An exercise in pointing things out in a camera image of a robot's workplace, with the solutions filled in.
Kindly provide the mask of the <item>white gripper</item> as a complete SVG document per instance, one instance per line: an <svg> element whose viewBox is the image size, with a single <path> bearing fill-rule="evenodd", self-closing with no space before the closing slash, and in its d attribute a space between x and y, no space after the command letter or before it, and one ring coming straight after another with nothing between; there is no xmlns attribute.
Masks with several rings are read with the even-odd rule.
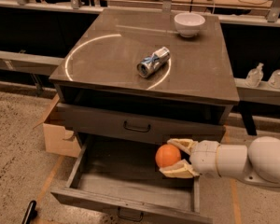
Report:
<svg viewBox="0 0 280 224"><path fill-rule="evenodd" d="M187 153L191 164L186 160L160 168L160 172L169 178L194 178L199 175L219 177L217 170L217 149L219 142L204 140L202 142L192 139L172 138L167 141L183 152Z"/></svg>

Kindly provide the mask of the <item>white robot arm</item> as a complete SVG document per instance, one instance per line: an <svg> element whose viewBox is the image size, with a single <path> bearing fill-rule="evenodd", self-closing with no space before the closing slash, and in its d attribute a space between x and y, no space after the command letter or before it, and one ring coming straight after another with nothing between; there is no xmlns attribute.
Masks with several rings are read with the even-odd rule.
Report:
<svg viewBox="0 0 280 224"><path fill-rule="evenodd" d="M280 188L280 140L263 136L245 145L223 145L217 141L169 139L189 159L160 168L170 178L229 177L247 185Z"/></svg>

